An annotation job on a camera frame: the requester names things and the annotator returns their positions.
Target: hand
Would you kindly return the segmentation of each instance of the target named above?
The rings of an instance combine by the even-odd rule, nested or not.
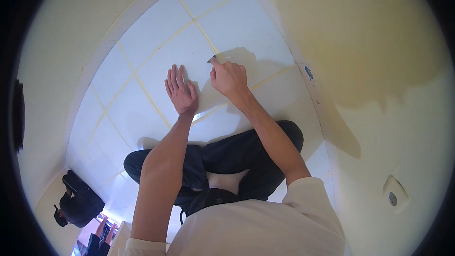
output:
[[[213,88],[238,107],[240,101],[251,94],[247,86],[245,67],[241,64],[233,64],[230,61],[222,64],[216,58],[212,58],[210,63],[213,65],[210,72]]]
[[[177,75],[176,72],[177,66],[174,64],[172,68],[168,70],[168,79],[164,81],[166,92],[179,115],[190,114],[194,116],[199,107],[196,88],[193,83],[188,80],[187,85],[188,89],[190,89],[190,93],[188,93],[185,83],[183,82],[183,65],[178,69]]]

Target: cream wall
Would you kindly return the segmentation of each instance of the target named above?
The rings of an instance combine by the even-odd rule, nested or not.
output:
[[[44,0],[31,24],[18,73],[26,105],[24,149],[18,159],[31,208],[63,169],[67,122],[71,128],[71,115],[77,112],[88,86],[83,85],[85,89],[75,97],[84,68],[109,28],[133,1]],[[104,41],[106,54],[114,43]],[[70,111],[73,98],[76,103]]]
[[[82,229],[72,224],[61,227],[54,219],[55,208],[53,205],[55,204],[60,208],[60,198],[66,191],[65,185],[61,181],[62,177],[63,175],[59,174],[49,188],[47,188],[36,206],[34,213],[44,235],[46,235],[46,238],[54,247],[57,254],[68,256],[71,255],[77,237]]]
[[[453,66],[429,6],[272,1],[285,37],[304,57],[300,66],[314,76],[307,85],[353,254],[412,254],[438,211],[454,160]],[[382,195],[389,174],[410,197],[399,214]]]

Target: right hand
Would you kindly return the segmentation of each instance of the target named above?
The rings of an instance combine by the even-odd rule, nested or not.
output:
[[[226,61],[220,63],[216,58],[210,60],[212,71],[210,79],[212,87],[226,96],[234,105],[251,94],[247,86],[247,72],[241,64],[233,64]]]

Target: worker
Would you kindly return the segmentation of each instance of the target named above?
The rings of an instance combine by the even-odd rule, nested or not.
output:
[[[54,205],[55,221],[61,227],[68,223],[77,227],[86,226],[103,210],[103,200],[72,170],[68,170],[62,181],[66,186],[66,192],[60,199],[60,209]]]
[[[106,236],[106,240],[103,241],[101,234],[105,230],[105,225],[107,222],[107,216],[103,215],[103,220],[96,229],[95,234],[90,234],[90,239],[88,240],[87,252],[84,253],[84,256],[107,256],[109,249],[111,249],[112,236],[114,235],[114,230],[117,228],[117,224],[114,223],[112,228],[109,230]]]
[[[216,58],[211,63],[213,88],[254,129],[207,145],[207,150],[187,146],[198,97],[190,81],[189,92],[185,87],[183,66],[177,72],[173,65],[164,84],[179,118],[140,168],[124,255],[343,255],[343,229],[322,180],[311,177],[300,156],[300,130],[294,123],[274,121],[261,107],[247,87],[244,66]],[[125,169],[132,172],[129,163]],[[201,172],[207,172],[205,178]],[[282,203],[266,202],[284,178]],[[171,210],[183,189],[195,197],[166,252]]]

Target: floor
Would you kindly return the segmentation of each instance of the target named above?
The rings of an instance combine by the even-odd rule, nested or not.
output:
[[[275,119],[294,121],[304,134],[302,156],[324,180],[333,206],[333,182],[319,120],[304,79],[280,32],[256,0],[160,0],[126,31],[96,72],[71,131],[66,165],[105,201],[115,222],[132,221],[139,185],[124,171],[131,152],[151,148],[177,120],[164,79],[172,64],[199,90],[200,107],[189,142],[210,141],[252,128],[210,85],[213,54],[244,64],[248,86]],[[269,197],[281,202],[283,182]],[[174,207],[168,230],[179,230]]]

